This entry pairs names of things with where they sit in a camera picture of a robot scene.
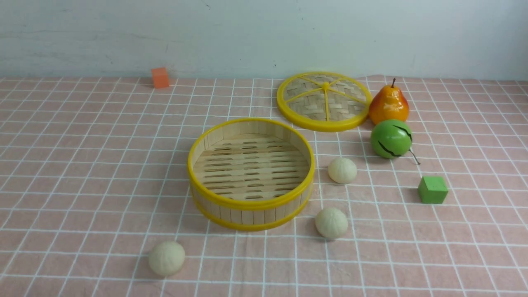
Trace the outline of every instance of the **foam block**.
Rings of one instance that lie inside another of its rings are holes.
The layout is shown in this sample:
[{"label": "foam block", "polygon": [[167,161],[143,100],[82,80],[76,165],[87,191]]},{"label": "foam block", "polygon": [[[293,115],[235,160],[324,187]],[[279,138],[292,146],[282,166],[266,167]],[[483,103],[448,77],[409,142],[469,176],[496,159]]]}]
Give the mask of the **foam block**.
[{"label": "foam block", "polygon": [[422,177],[418,186],[418,194],[422,203],[442,204],[449,190],[443,177],[425,176]]}]

